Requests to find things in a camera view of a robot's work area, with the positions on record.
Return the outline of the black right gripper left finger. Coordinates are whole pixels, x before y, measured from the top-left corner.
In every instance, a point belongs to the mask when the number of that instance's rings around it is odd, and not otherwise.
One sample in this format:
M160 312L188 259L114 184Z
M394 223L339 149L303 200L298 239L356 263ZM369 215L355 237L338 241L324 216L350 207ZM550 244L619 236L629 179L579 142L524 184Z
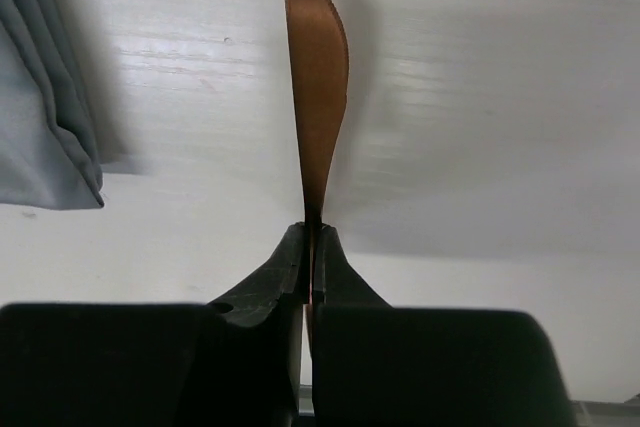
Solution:
M298 414L306 230L208 303L1 310L5 426L289 426Z

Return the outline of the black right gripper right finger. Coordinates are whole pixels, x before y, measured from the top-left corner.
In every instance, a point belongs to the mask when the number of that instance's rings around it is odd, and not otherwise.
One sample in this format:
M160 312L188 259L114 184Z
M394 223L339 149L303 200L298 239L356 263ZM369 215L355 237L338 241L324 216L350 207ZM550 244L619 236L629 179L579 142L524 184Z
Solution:
M551 342L519 311L400 308L319 235L312 400L320 426L572 426Z

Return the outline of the grey cloth placemat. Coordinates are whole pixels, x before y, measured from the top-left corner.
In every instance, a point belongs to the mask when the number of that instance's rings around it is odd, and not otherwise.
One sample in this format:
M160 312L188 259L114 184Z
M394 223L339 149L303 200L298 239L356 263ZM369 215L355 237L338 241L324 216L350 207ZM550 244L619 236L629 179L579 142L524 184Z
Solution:
M1 0L1 201L51 210L104 201L94 122L55 0Z

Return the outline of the copper knife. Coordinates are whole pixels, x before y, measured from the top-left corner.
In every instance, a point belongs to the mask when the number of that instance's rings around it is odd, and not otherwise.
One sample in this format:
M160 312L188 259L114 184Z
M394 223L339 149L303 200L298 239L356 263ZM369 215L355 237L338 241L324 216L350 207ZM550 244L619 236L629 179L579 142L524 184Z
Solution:
M285 14L313 278L329 173L347 106L349 47L332 0L285 0Z

